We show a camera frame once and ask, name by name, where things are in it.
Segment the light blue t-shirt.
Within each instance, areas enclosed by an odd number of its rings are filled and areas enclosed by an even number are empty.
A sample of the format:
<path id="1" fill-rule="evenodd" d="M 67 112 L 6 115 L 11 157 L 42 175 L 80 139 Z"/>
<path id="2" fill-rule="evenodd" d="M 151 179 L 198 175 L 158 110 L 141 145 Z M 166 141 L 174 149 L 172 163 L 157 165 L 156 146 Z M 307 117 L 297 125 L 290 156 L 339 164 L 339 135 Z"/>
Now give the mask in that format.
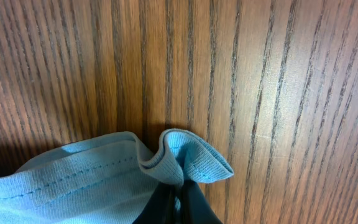
<path id="1" fill-rule="evenodd" d="M 156 152 L 132 132 L 112 133 L 40 154 L 0 177 L 0 223 L 132 223 L 159 183 L 232 177 L 205 140 L 168 129 Z"/>

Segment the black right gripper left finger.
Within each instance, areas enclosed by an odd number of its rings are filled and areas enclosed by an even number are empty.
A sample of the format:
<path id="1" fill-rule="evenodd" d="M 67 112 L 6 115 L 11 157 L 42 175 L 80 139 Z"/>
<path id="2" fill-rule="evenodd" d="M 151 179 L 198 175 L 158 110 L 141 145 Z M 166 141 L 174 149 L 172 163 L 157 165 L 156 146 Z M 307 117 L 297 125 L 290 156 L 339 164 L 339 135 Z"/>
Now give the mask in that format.
<path id="1" fill-rule="evenodd" d="M 172 224 L 175 222 L 175 188 L 159 183 L 133 224 Z"/>

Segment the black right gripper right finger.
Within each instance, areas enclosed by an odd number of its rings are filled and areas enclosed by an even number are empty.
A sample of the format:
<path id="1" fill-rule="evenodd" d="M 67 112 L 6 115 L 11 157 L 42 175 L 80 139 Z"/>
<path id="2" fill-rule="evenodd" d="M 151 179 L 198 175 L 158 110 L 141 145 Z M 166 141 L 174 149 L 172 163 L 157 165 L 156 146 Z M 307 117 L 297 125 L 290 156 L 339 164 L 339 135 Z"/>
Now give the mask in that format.
<path id="1" fill-rule="evenodd" d="M 222 224 L 192 180 L 186 180 L 181 188 L 181 216 L 184 224 Z"/>

